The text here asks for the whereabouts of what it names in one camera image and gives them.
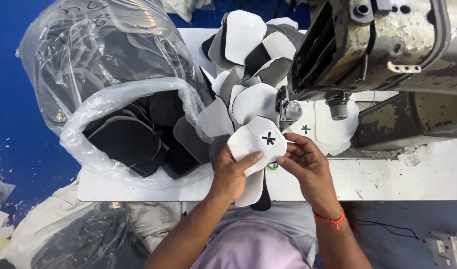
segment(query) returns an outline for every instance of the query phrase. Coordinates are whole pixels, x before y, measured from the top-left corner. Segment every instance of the person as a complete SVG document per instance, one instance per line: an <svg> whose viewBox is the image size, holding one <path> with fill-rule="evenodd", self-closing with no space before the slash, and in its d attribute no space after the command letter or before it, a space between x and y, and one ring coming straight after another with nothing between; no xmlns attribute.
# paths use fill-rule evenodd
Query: person
<svg viewBox="0 0 457 269"><path fill-rule="evenodd" d="M308 269L317 238L325 268L372 269L336 198L328 159L311 139L285 137L293 143L277 162L298 179L307 202L273 202L265 212L231 206L243 192L243 172L262 153L235 162L225 145L208 195L160 242L144 268Z"/></svg>

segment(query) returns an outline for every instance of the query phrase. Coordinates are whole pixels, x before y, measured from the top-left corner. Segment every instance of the white table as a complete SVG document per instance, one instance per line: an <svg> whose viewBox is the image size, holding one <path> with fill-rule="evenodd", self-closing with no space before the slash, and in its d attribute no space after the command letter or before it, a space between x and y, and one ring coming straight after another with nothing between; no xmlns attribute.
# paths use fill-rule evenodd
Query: white table
<svg viewBox="0 0 457 269"><path fill-rule="evenodd" d="M200 45L218 29L179 29L194 60L213 76L215 65ZM392 93L376 93L376 101ZM363 94L373 101L373 93ZM422 161L407 167L398 160L330 160L334 187L341 201L457 200L457 139L432 143L417 154ZM199 180L162 180L163 189L139 181L116 181L81 169L78 198L82 201L200 201L212 183L210 164ZM303 201L297 179L282 168L267 170L267 188L274 201Z"/></svg>

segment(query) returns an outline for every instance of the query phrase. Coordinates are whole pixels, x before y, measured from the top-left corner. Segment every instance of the blue floor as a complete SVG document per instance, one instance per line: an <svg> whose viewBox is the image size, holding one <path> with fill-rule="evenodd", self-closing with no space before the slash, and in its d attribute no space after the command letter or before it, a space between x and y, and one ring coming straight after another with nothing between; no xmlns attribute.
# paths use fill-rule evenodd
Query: blue floor
<svg viewBox="0 0 457 269"><path fill-rule="evenodd" d="M18 224L30 208L45 200L58 188L75 179L80 165L59 145L59 138L44 123L34 89L20 59L14 56L29 24L52 0L0 1L0 179L16 185L2 210L10 222ZM273 18L276 0L246 0L243 10ZM177 27L218 28L226 12L237 10L237 0L215 0L214 11L197 11L192 24L178 15L170 17ZM287 14L283 2L279 17ZM291 18L307 29L308 7L296 8Z"/></svg>

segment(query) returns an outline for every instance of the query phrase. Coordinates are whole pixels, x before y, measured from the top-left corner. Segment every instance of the black logo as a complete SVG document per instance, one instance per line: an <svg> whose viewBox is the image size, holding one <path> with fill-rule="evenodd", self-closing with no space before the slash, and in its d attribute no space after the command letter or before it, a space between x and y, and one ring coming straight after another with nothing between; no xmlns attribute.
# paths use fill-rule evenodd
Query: black logo
<svg viewBox="0 0 457 269"><path fill-rule="evenodd" d="M273 141L275 141L276 139L270 136L271 132L268 132L268 137L262 136L261 139L267 139L267 144L274 144Z"/></svg>
<svg viewBox="0 0 457 269"><path fill-rule="evenodd" d="M305 131L305 135L307 134L307 131L310 131L311 129L308 128L308 125L303 125L302 126L302 131Z"/></svg>

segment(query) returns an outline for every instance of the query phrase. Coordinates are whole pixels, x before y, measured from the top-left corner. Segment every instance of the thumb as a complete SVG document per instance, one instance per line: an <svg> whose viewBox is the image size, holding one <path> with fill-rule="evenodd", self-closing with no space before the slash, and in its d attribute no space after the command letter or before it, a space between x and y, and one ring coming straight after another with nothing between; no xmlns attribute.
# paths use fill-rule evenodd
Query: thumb
<svg viewBox="0 0 457 269"><path fill-rule="evenodd" d="M306 175L306 169L290 158L280 156L277 158L277 163L290 174L294 175L297 179L303 178Z"/></svg>
<svg viewBox="0 0 457 269"><path fill-rule="evenodd" d="M261 151L248 154L247 156L243 157L240 161L234 164L235 170L243 173L249 167L256 164L260 160L262 155L263 153Z"/></svg>

